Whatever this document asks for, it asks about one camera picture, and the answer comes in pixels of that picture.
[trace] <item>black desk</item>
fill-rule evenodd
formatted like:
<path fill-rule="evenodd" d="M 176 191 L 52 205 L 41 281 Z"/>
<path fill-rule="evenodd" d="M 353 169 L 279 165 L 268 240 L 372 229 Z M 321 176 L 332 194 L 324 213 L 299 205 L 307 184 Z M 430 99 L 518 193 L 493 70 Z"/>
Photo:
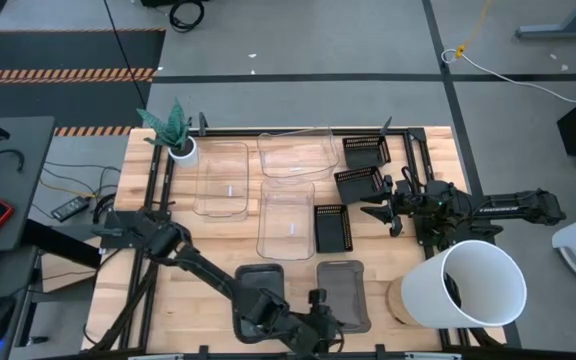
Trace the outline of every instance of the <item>black desk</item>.
<path fill-rule="evenodd" d="M 10 140 L 0 141 L 0 150 L 16 149 L 25 157 L 18 173 L 17 157 L 0 155 L 0 199 L 15 208 L 0 230 L 0 296 L 21 289 L 15 295 L 17 305 L 0 346 L 0 359 L 7 359 L 13 346 L 23 345 L 30 330 L 36 304 L 26 285 L 30 285 L 38 248 L 94 269 L 101 258 L 96 248 L 27 219 L 54 124 L 51 117 L 0 119 L 0 127 L 10 133 Z"/>

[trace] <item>concrete floor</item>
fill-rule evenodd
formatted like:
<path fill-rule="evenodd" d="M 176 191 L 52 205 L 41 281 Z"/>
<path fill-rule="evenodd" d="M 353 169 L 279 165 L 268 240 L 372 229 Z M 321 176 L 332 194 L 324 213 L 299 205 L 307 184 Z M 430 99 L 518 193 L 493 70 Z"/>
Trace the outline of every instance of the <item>concrete floor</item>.
<path fill-rule="evenodd" d="M 138 2 L 108 2 L 118 27 L 167 27 L 164 14 Z M 467 38 L 483 3 L 432 1 L 446 47 L 456 47 Z M 253 70 L 256 74 L 439 74 L 420 1 L 213 0 L 205 6 L 205 21 L 195 31 L 167 32 L 159 75 L 249 75 Z M 467 53 L 502 73 L 576 73 L 576 39 L 519 41 L 513 37 L 519 25 L 558 23 L 575 7 L 576 0 L 497 1 Z M 98 0 L 9 0 L 0 16 L 0 29 L 109 26 Z M 562 65 L 568 70 L 562 71 Z M 450 68 L 458 74 L 477 72 L 464 62 Z M 576 82 L 542 85 L 576 97 Z M 568 213 L 568 220 L 554 228 L 521 221 L 500 223 L 505 231 L 497 242 L 517 261 L 528 283 L 528 304 L 517 321 L 523 346 L 576 351 L 576 278 L 550 245 L 558 228 L 576 221 L 576 168 L 556 130 L 556 121 L 574 105 L 506 83 L 461 82 L 455 87 L 483 190 L 506 193 L 541 187 L 554 192 Z M 148 109 L 167 114 L 174 97 L 188 114 L 206 113 L 211 127 L 378 125 L 390 115 L 393 125 L 454 125 L 441 82 L 154 84 Z M 57 138 L 48 158 L 119 166 L 125 144 L 126 138 L 121 137 Z M 97 170 L 58 170 L 90 184 L 99 181 Z M 107 183 L 113 181 L 115 175 L 108 176 Z M 35 203 L 52 209 L 69 199 L 57 194 L 40 188 Z M 50 223 L 36 211 L 31 216 Z M 73 223 L 87 221 L 84 216 L 73 219 Z M 78 305 L 71 310 L 64 312 L 71 319 L 68 326 L 80 328 L 87 308 Z M 42 311 L 38 318 L 50 314 Z M 42 321 L 37 320 L 38 327 L 46 324 Z M 33 329 L 37 334 L 44 330 Z M 55 333 L 50 355 L 55 348 L 72 352 L 72 344 L 80 339 L 81 335 Z M 13 358 L 47 356 L 47 351 L 40 345 Z"/>

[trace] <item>transparent plastic container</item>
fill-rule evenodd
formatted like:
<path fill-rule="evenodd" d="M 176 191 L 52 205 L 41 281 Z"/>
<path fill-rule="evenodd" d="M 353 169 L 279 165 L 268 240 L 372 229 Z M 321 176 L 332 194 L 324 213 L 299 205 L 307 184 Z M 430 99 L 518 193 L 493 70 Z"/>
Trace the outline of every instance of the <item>transparent plastic container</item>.
<path fill-rule="evenodd" d="M 339 163 L 330 127 L 316 127 L 257 138 L 261 169 L 267 177 L 314 181 L 330 177 Z"/>
<path fill-rule="evenodd" d="M 261 184 L 257 253 L 272 260 L 305 260 L 315 253 L 315 185 Z"/>
<path fill-rule="evenodd" d="M 193 210 L 206 221 L 242 221 L 248 216 L 248 146 L 203 143 Z"/>

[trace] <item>white cable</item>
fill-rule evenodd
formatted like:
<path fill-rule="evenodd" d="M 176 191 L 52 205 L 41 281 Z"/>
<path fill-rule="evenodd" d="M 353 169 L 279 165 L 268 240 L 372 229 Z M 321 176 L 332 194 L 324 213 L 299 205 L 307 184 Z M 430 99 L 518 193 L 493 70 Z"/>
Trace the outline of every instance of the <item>white cable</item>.
<path fill-rule="evenodd" d="M 446 58 L 446 54 L 448 54 L 448 53 L 454 53 L 454 54 L 456 55 L 456 54 L 457 54 L 457 50 L 455 50 L 455 49 L 448 49 L 448 50 L 445 50 L 444 52 L 442 52 L 442 53 L 441 53 L 441 60 L 442 60 L 444 63 L 446 63 L 446 64 L 452 64 L 452 63 L 454 63 L 455 61 L 457 61 L 457 57 L 456 57 L 456 56 L 453 56 L 452 59 L 447 59 L 447 58 Z M 563 101 L 567 101 L 567 102 L 576 104 L 576 100 L 574 100 L 574 99 L 568 99 L 567 97 L 561 96 L 561 95 L 557 94 L 556 92 L 554 92 L 554 91 L 552 91 L 552 90 L 546 89 L 545 87 L 541 87 L 541 86 L 539 86 L 539 85 L 535 85 L 535 84 L 531 84 L 531 83 L 527 83 L 527 82 L 521 82 L 521 81 L 511 80 L 511 79 L 509 79 L 509 78 L 507 78 L 507 77 L 505 77 L 505 76 L 503 76 L 503 75 L 497 74 L 496 72 L 494 72 L 494 71 L 492 71 L 492 70 L 488 70 L 488 69 L 486 69 L 486 68 L 483 67 L 483 66 L 477 65 L 474 61 L 470 60 L 470 59 L 469 59 L 466 55 L 464 55 L 464 54 L 461 54 L 461 57 L 464 58 L 464 60 L 468 61 L 468 62 L 470 63 L 470 65 L 476 67 L 477 69 L 479 69 L 479 70 L 481 70 L 481 71 L 483 71 L 483 72 L 485 72 L 485 73 L 488 73 L 488 74 L 490 74 L 490 75 L 494 75 L 494 76 L 496 76 L 496 77 L 498 77 L 498 78 L 500 78 L 500 79 L 502 79 L 502 80 L 508 81 L 509 83 L 512 83 L 512 84 L 515 84 L 515 85 L 528 86 L 528 87 L 531 87 L 531 88 L 539 89 L 539 90 L 545 91 L 545 92 L 549 93 L 550 95 L 553 95 L 553 96 L 555 96 L 555 97 L 557 97 L 557 98 L 559 98 L 559 99 L 561 99 L 561 100 L 563 100 Z"/>

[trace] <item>wooden tabletop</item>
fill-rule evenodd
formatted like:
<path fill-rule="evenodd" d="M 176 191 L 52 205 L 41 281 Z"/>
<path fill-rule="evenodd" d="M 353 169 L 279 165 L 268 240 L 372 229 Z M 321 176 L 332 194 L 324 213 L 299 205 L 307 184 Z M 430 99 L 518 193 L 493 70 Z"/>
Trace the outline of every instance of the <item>wooden tabletop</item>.
<path fill-rule="evenodd" d="M 432 166 L 437 180 L 453 182 L 466 189 L 464 175 L 450 127 L 426 127 Z M 150 129 L 134 129 L 128 141 L 119 188 L 115 200 L 117 210 L 138 210 L 144 202 L 148 170 L 153 148 L 144 142 L 153 137 Z M 245 264 L 276 262 L 283 266 L 286 300 L 293 311 L 308 312 L 308 291 L 317 287 L 316 267 L 322 261 L 359 260 L 364 264 L 364 289 L 368 316 L 372 328 L 364 334 L 347 334 L 344 351 L 374 351 L 375 344 L 384 344 L 387 351 L 438 350 L 441 348 L 437 330 L 411 328 L 400 325 L 388 313 L 384 294 L 388 283 L 403 276 L 424 260 L 423 249 L 417 244 L 414 226 L 402 218 L 403 231 L 398 238 L 388 235 L 388 226 L 360 211 L 365 203 L 348 206 L 354 245 L 352 252 L 315 254 L 304 261 L 271 261 L 256 251 L 262 172 L 257 137 L 207 137 L 196 139 L 200 154 L 203 147 L 220 142 L 241 142 L 249 150 L 248 216 L 240 222 L 208 222 L 193 211 L 197 189 L 196 169 L 176 168 L 170 200 L 172 220 L 187 227 L 194 245 L 202 255 L 227 273 Z M 388 147 L 392 162 L 381 168 L 394 180 L 402 179 L 401 168 L 407 165 L 401 136 L 389 136 Z M 335 138 L 339 164 L 335 172 L 346 170 L 341 138 Z M 421 154 L 415 144 L 417 167 Z M 167 152 L 162 152 L 165 164 Z M 165 166 L 160 165 L 155 199 L 159 199 Z M 423 172 L 420 180 L 425 182 Z M 339 195 L 332 176 L 314 182 L 315 205 L 338 204 Z M 134 253 L 123 250 L 100 271 L 88 317 L 87 332 L 98 340 L 115 320 L 125 304 Z M 133 321 L 131 345 L 136 345 L 141 310 Z M 503 333 L 495 331 L 497 339 Z M 193 274 L 178 268 L 160 268 L 148 342 L 149 353 L 196 353 L 200 345 L 208 345 L 210 352 L 252 353 L 280 352 L 286 347 L 278 341 L 263 341 L 247 345 L 239 342 L 232 326 L 230 302 L 204 284 Z M 83 348 L 90 344 L 84 340 Z"/>

